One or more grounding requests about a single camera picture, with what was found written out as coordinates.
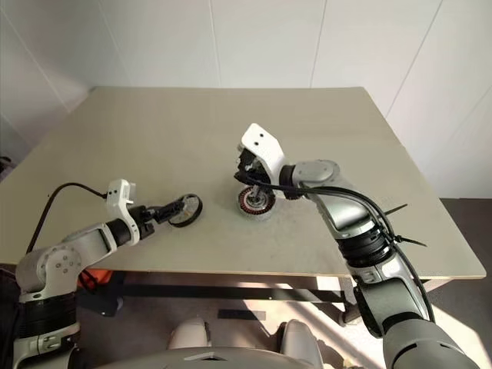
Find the table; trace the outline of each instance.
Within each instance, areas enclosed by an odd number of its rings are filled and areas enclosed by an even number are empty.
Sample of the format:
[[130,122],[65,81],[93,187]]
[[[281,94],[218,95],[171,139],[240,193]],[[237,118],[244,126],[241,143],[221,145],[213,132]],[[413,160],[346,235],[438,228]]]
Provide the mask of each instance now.
[[[404,250],[422,278],[482,278],[485,270],[363,88],[98,88],[0,184],[0,262],[25,252],[48,195],[80,181],[105,191],[137,184],[138,204],[194,192],[204,201],[191,227],[167,225],[97,264],[122,271],[347,277],[337,245],[308,201],[281,201],[270,220],[245,220],[232,175],[250,123],[276,136],[292,161],[326,158],[391,215],[397,233],[427,248]],[[66,189],[37,248],[108,221],[101,199]]]

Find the black cable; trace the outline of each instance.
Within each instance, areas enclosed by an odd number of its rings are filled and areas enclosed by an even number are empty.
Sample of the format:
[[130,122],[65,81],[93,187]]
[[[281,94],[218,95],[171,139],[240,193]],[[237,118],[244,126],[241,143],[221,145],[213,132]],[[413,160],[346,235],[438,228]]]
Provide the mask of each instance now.
[[397,206],[396,208],[392,208],[390,210],[386,210],[384,213],[386,215],[390,215],[390,214],[393,214],[393,213],[396,213],[397,211],[403,209],[403,208],[406,208],[408,206],[408,204],[402,204],[400,206]]
[[394,250],[400,255],[400,258],[403,260],[405,265],[407,265],[408,270],[414,277],[414,282],[417,285],[418,290],[421,292],[422,299],[424,300],[425,307],[427,309],[427,313],[429,314],[429,320],[433,323],[436,322],[436,317],[434,316],[434,309],[432,308],[431,303],[429,302],[429,299],[427,297],[427,292],[425,291],[424,285],[422,284],[421,279],[418,277],[417,272],[414,269],[414,266],[412,263],[410,263],[410,260],[408,260],[407,255],[400,249],[400,246],[395,242],[393,244]]
[[[89,285],[87,284],[87,281],[84,279],[84,277],[82,277],[82,274],[85,274],[87,275],[87,277],[89,278],[89,280],[92,282],[92,284],[94,285],[93,288],[89,287]],[[80,273],[78,275],[78,281],[80,282],[80,284],[82,285],[82,287],[89,293],[89,294],[94,294],[95,293],[95,289],[99,286],[99,283],[98,283],[98,280],[96,279],[96,277],[94,277],[89,271],[86,271],[86,270],[83,270],[82,273]]]
[[[321,194],[325,196],[350,198],[358,202],[359,204],[362,204],[369,211],[369,213],[372,214],[373,220],[376,223],[379,224],[377,217],[379,217],[384,222],[384,225],[387,229],[387,239],[390,242],[390,247],[392,247],[398,253],[398,255],[400,255],[401,260],[405,263],[405,265],[407,265],[407,268],[411,273],[411,276],[414,279],[414,282],[417,285],[419,292],[422,295],[422,299],[424,300],[427,313],[429,314],[429,320],[432,321],[433,323],[436,322],[434,317],[434,310],[432,308],[431,303],[429,302],[424,285],[422,284],[421,279],[419,278],[417,272],[415,271],[414,266],[410,263],[410,260],[408,260],[407,255],[404,254],[404,252],[400,249],[400,247],[397,244],[397,239],[403,239],[403,238],[401,238],[400,236],[395,236],[393,226],[391,225],[390,220],[387,218],[384,211],[372,199],[361,194],[360,192],[353,191],[348,188],[328,187],[328,186],[314,187],[314,188],[296,188],[291,186],[275,185],[262,181],[257,181],[256,179],[251,178],[250,176],[245,174],[244,172],[238,172],[234,177],[238,179],[240,182],[245,183],[246,185],[257,185],[263,188],[286,191],[292,194],[302,194],[302,195]],[[376,217],[374,216],[374,213],[371,210],[371,208],[374,209],[374,211],[376,211],[377,213]]]
[[66,187],[69,187],[69,186],[80,187],[80,188],[82,188],[82,189],[84,189],[86,191],[91,192],[92,194],[95,194],[96,196],[99,196],[100,198],[106,198],[108,196],[107,194],[102,194],[101,192],[97,192],[96,190],[94,190],[94,189],[92,189],[92,188],[90,188],[90,187],[88,187],[88,186],[86,186],[84,184],[77,183],[77,182],[64,183],[61,186],[59,186],[58,188],[56,188],[53,191],[52,196],[48,199],[48,202],[46,202],[45,210],[43,210],[43,213],[42,213],[41,217],[39,218],[38,225],[36,226],[36,229],[34,231],[34,234],[32,235],[32,238],[31,238],[31,242],[29,242],[29,246],[28,246],[28,248],[27,248],[27,250],[25,252],[26,254],[30,253],[32,251],[32,249],[34,248],[34,245],[36,243],[36,240],[38,239],[38,236],[39,236],[39,232],[41,232],[41,228],[42,228],[43,224],[45,223],[46,216],[48,215],[49,209],[52,206],[53,201],[56,198],[56,195],[63,188],[66,188]]

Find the gray floor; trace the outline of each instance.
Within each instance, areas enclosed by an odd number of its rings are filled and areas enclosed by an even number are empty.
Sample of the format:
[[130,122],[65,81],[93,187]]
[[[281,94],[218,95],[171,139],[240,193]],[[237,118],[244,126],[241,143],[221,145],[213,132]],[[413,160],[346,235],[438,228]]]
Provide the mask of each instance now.
[[[486,270],[492,270],[488,231],[492,200],[444,200],[444,204]],[[327,278],[280,278],[200,274],[131,274],[142,283],[203,284],[255,287],[316,288],[336,281]],[[492,278],[452,281],[432,291],[437,323],[457,341],[482,369],[492,363]],[[219,309],[263,311],[260,321],[217,319]],[[183,320],[200,316],[210,324],[215,346],[256,347],[274,350],[275,332],[292,318],[307,323],[318,339],[324,362],[336,369],[344,359],[367,369],[382,368],[381,341],[372,338],[359,322],[340,327],[310,303],[279,301],[226,301],[184,298],[125,298],[116,317],[102,317],[78,309],[81,346],[92,366],[150,354],[166,347],[172,330]]]

